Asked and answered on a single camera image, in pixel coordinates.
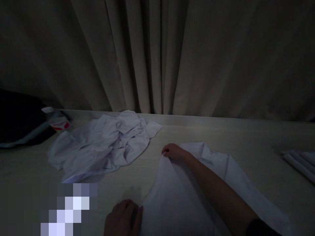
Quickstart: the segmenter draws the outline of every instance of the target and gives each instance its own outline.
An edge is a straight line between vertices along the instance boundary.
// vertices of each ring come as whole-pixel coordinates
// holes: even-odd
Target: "bottle cap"
[[[52,107],[45,107],[45,108],[42,108],[42,111],[45,113],[51,113],[51,112],[54,112],[54,109]]]

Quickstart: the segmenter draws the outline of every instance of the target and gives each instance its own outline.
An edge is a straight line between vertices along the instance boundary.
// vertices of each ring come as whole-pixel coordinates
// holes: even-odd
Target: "table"
[[[118,112],[63,110],[75,126]],[[279,151],[315,148],[315,124],[214,117],[139,114],[163,128],[129,166],[98,182],[98,208],[89,211],[82,235],[102,235],[104,220],[120,200],[141,204],[154,183],[161,150],[168,143],[204,141],[210,150],[233,156],[256,187],[289,215],[302,235],[315,232],[315,186],[283,161]],[[63,171],[48,164],[46,151],[57,134],[40,145],[0,150],[1,228],[3,235],[40,235],[54,209]]]

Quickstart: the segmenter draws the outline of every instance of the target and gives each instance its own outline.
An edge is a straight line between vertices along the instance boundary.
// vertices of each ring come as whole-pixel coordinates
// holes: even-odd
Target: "curtain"
[[[0,11],[0,89],[65,109],[315,117],[312,0],[5,0]]]

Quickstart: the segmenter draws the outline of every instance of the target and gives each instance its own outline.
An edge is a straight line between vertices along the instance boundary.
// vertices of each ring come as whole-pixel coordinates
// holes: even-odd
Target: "shirt sleeve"
[[[246,236],[281,236],[261,219],[254,219],[246,229]]]

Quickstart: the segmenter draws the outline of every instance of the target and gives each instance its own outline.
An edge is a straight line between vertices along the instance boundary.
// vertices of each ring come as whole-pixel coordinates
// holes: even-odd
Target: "folded white cloth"
[[[72,132],[62,133],[48,150],[48,161],[63,168],[63,183],[76,183],[130,164],[148,146],[161,125],[140,119],[134,111],[102,115]]]
[[[282,158],[315,184],[315,152],[290,150],[281,152]]]
[[[213,152],[204,143],[181,144],[233,188],[281,235],[293,235],[289,218],[266,199],[229,154]],[[161,156],[156,181],[143,202],[141,235],[230,235],[189,168]]]

